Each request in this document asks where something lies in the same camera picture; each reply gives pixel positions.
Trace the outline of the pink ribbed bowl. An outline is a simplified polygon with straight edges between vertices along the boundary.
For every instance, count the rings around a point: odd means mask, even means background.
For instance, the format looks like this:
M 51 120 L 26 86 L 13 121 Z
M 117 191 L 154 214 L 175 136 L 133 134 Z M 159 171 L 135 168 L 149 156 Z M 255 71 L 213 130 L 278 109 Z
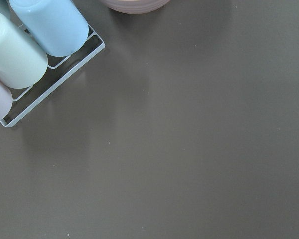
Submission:
M 126 14 L 143 14 L 155 11 L 170 0 L 101 0 L 108 8 Z

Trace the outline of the light blue cup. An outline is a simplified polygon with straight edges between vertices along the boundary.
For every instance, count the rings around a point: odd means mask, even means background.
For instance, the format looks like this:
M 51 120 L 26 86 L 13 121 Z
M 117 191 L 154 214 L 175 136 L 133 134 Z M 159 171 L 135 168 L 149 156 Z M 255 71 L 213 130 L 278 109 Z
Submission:
M 11 0 L 12 10 L 46 53 L 68 56 L 86 42 L 89 25 L 70 0 Z

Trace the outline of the mint green cup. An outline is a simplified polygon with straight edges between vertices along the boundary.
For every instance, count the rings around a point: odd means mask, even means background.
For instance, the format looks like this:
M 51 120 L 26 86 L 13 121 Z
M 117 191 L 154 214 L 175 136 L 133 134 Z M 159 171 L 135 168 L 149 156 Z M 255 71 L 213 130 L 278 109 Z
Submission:
M 10 88 L 27 88 L 44 76 L 47 66 L 41 47 L 0 13 L 0 80 Z

